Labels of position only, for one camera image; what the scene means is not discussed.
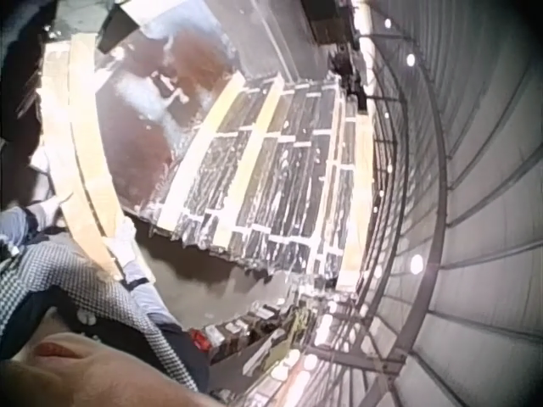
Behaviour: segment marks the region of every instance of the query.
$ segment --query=hand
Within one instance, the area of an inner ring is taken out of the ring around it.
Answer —
[[[125,216],[120,225],[117,226],[114,237],[105,237],[104,243],[109,251],[115,256],[121,267],[136,259],[136,253],[132,248],[136,227],[132,220]]]
[[[27,209],[34,214],[37,220],[37,230],[43,231],[51,226],[56,226],[60,216],[60,205],[73,195],[67,192],[63,195],[55,195],[40,203],[34,203]]]

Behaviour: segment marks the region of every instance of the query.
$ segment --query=white sticker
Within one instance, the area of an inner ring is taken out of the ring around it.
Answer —
[[[245,321],[237,320],[235,324],[239,326],[241,329],[243,329],[244,331],[247,331],[249,329],[249,324],[245,323]]]
[[[238,326],[238,325],[234,325],[232,324],[231,322],[228,322],[226,325],[225,325],[225,328],[230,331],[231,333],[238,333],[239,331],[241,331],[241,326]]]
[[[262,318],[263,320],[269,320],[270,318],[273,317],[273,312],[271,312],[270,310],[268,309],[265,309],[265,308],[259,308],[255,314],[257,314],[260,318]]]
[[[221,331],[215,325],[208,325],[205,328],[205,333],[207,333],[207,338],[214,347],[219,346],[225,340],[224,335],[221,334]]]

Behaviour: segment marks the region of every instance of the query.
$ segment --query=concrete floor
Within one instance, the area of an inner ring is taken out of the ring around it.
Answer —
[[[62,38],[78,31],[97,32],[106,16],[105,0],[61,0],[55,30]],[[28,204],[48,195],[48,179],[29,169],[7,146],[2,151],[2,208]],[[226,261],[194,248],[182,248],[135,220],[137,242],[153,270],[171,313],[185,326],[219,323],[241,315],[255,301],[274,304],[286,298],[293,277],[277,274],[267,285]]]

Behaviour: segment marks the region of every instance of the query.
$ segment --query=wooden board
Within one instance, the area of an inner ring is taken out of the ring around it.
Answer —
[[[338,289],[351,291],[361,275],[372,216],[373,128],[367,114],[356,116],[355,179]]]
[[[48,156],[55,192],[73,196],[63,203],[62,212],[70,233],[83,252],[113,277],[120,271],[102,241],[91,204],[80,177],[70,121],[69,93],[70,43],[46,46],[42,89],[42,142]]]
[[[193,179],[198,174],[199,167],[204,160],[205,153],[232,103],[243,90],[244,83],[245,78],[243,75],[236,72],[221,95],[216,99],[204,122],[200,125],[169,186],[168,195],[156,223],[159,229],[164,231],[174,231],[176,229],[177,222],[182,214],[182,205],[180,203],[186,201]]]
[[[266,96],[266,101],[258,114],[253,129],[249,136],[247,147],[239,162],[238,170],[232,185],[228,189],[227,203],[219,214],[219,226],[213,238],[213,245],[216,247],[228,248],[232,238],[233,227],[238,218],[239,210],[244,203],[245,191],[249,186],[249,181],[253,170],[255,169],[258,154],[262,148],[264,136],[272,122],[272,117],[279,103],[279,98],[284,88],[284,80],[278,75],[270,91]]]
[[[68,72],[70,119],[79,171],[87,196],[102,234],[113,237],[124,219],[124,213],[104,155],[94,82],[89,80],[94,76],[95,44],[95,34],[75,34],[71,39]],[[143,259],[139,247],[133,243],[133,248],[146,277],[154,282],[153,272]]]

